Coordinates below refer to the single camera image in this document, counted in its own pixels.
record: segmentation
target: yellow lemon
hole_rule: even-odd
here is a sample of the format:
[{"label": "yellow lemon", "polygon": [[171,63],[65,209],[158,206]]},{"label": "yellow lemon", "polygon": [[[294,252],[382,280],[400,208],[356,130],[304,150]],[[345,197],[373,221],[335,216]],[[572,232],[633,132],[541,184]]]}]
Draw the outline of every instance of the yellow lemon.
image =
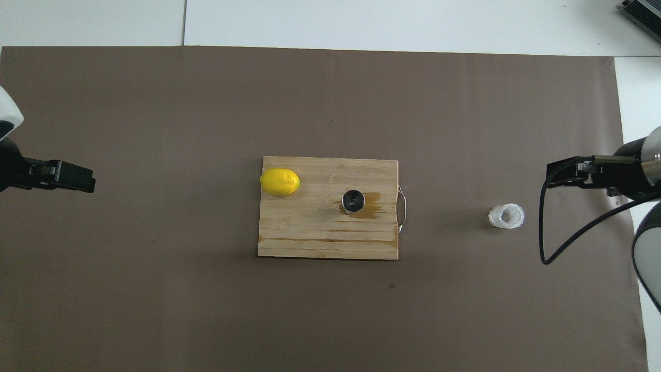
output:
[{"label": "yellow lemon", "polygon": [[285,168],[267,169],[262,177],[259,177],[259,182],[262,189],[271,195],[289,195],[301,185],[298,175]]}]

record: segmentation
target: brown paper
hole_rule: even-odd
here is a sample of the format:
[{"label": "brown paper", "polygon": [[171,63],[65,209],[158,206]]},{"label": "brown paper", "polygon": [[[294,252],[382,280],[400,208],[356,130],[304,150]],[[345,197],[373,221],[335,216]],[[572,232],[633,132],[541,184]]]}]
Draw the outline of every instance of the brown paper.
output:
[{"label": "brown paper", "polygon": [[[537,253],[546,163],[622,143],[613,58],[5,47],[0,73],[23,155],[97,179],[0,195],[2,370],[646,371],[628,213]],[[257,257],[264,155],[399,160],[399,261]],[[613,206],[550,191],[547,254]]]}]

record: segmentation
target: white table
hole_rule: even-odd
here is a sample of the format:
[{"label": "white table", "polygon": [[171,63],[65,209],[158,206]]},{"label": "white table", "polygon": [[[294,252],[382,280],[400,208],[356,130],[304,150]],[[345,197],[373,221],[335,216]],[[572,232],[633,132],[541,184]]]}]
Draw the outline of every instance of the white table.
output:
[{"label": "white table", "polygon": [[[621,16],[619,4],[3,0],[0,46],[223,45],[614,56],[623,140],[628,142],[661,125],[661,44]],[[650,208],[631,211],[634,228]],[[661,372],[661,314],[642,290],[641,304],[649,370]]]}]

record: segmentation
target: cutting board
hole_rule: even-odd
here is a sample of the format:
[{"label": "cutting board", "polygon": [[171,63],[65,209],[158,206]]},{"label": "cutting board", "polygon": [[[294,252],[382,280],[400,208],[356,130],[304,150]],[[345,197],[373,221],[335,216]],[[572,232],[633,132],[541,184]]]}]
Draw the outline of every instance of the cutting board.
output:
[{"label": "cutting board", "polygon": [[[301,187],[291,195],[262,191],[258,255],[397,259],[397,160],[264,156],[262,171],[288,168]],[[355,189],[365,207],[346,214],[341,199]]]}]

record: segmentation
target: cable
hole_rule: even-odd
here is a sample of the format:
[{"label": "cable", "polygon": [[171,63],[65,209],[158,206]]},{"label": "cable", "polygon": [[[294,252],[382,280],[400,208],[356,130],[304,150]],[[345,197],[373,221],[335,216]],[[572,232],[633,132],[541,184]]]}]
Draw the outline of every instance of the cable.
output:
[{"label": "cable", "polygon": [[555,261],[556,258],[567,248],[571,243],[573,243],[576,239],[578,239],[581,235],[585,234],[586,231],[589,229],[593,228],[595,225],[599,224],[600,222],[604,221],[605,219],[614,216],[620,212],[623,212],[624,210],[633,208],[637,205],[646,203],[648,201],[652,201],[654,199],[657,199],[661,197],[661,191],[657,191],[651,194],[648,194],[647,196],[640,198],[635,201],[631,201],[627,204],[621,205],[620,207],[617,207],[613,210],[610,210],[601,216],[593,219],[590,221],[587,225],[581,227],[577,232],[575,232],[572,236],[569,237],[549,258],[545,258],[544,254],[544,198],[546,196],[546,190],[549,188],[549,184],[552,182],[553,178],[555,178],[556,175],[558,175],[561,171],[567,169],[568,167],[574,166],[578,163],[582,162],[590,162],[594,160],[594,156],[588,156],[588,157],[583,157],[583,158],[576,158],[573,160],[569,160],[565,163],[562,163],[559,167],[551,171],[551,173],[548,174],[546,177],[546,180],[544,181],[544,184],[541,187],[541,192],[539,194],[539,257],[541,258],[541,261],[544,265],[549,265],[551,262]]}]

